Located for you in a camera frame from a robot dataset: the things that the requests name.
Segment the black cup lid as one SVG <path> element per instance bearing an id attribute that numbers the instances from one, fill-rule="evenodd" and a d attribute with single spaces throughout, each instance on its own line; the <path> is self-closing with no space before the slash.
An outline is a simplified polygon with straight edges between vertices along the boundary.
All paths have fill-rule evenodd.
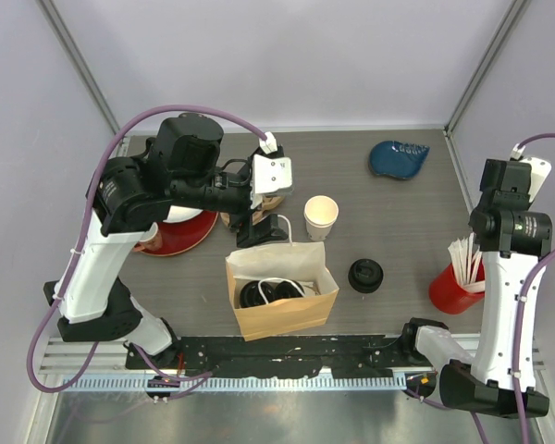
<path id="1" fill-rule="evenodd" d="M 301 298 L 305 296 L 305 290 L 297 281 L 282 280 L 275 286 L 275 295 L 278 300 Z"/>
<path id="2" fill-rule="evenodd" d="M 275 290 L 268 282 L 251 281 L 245 284 L 240 291 L 240 308 L 267 305 L 275 299 Z"/>

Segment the brown paper takeout bag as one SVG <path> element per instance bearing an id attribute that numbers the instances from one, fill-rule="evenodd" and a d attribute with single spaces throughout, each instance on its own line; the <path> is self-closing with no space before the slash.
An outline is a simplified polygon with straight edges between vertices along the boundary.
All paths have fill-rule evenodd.
<path id="1" fill-rule="evenodd" d="M 246 341 L 319 327 L 339 285 L 322 241 L 268 243 L 226 257 L 228 299 Z"/>

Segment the dark red round tray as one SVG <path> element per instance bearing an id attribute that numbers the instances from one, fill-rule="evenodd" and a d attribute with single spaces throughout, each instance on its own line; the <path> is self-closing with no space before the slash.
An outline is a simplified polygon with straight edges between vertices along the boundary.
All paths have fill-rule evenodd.
<path id="1" fill-rule="evenodd" d="M 155 249 L 138 243 L 132 249 L 136 253 L 151 256 L 173 256 L 185 253 L 200 244 L 212 231 L 218 218 L 217 212 L 202 211 L 199 215 L 178 223 L 160 222 L 154 239 Z"/>

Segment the stack of black cup lids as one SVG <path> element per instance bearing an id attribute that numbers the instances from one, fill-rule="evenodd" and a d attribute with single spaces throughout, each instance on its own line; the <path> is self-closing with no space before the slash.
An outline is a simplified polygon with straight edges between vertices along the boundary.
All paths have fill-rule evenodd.
<path id="1" fill-rule="evenodd" d="M 358 259 L 353 262 L 348 271 L 348 281 L 351 287 L 363 294 L 377 291 L 384 280 L 384 270 L 375 260 L 369 258 Z"/>

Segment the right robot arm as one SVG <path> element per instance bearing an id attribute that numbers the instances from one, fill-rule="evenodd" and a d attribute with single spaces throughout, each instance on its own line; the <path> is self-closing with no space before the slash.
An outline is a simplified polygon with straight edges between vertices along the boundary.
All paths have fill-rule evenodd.
<path id="1" fill-rule="evenodd" d="M 488 159 L 481 196 L 469 225 L 482 253 L 485 297 L 475 354 L 437 321 L 412 318 L 399 352 L 411 365 L 429 361 L 438 372 L 442 404 L 501 418 L 538 418 L 549 398 L 536 389 L 532 363 L 537 291 L 551 250 L 552 222 L 530 209 L 551 164 L 537 157 Z"/>

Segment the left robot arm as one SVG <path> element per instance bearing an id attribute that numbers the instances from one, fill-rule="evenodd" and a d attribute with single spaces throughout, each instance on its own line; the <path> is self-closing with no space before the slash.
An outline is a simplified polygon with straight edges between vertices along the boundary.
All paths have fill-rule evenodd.
<path id="1" fill-rule="evenodd" d="M 133 248 L 155 238 L 174 206 L 228 214 L 240 248 L 286 239 L 276 216 L 253 223 L 253 213 L 265 197 L 291 192 L 290 159 L 272 133 L 260 132 L 258 147 L 238 172 L 219 166 L 224 131 L 218 115 L 194 107 L 165 119 L 144 153 L 101 161 L 68 270 L 44 287 L 53 292 L 64 341 L 124 339 L 157 368 L 177 361 L 171 328 L 142 308 L 118 277 Z"/>

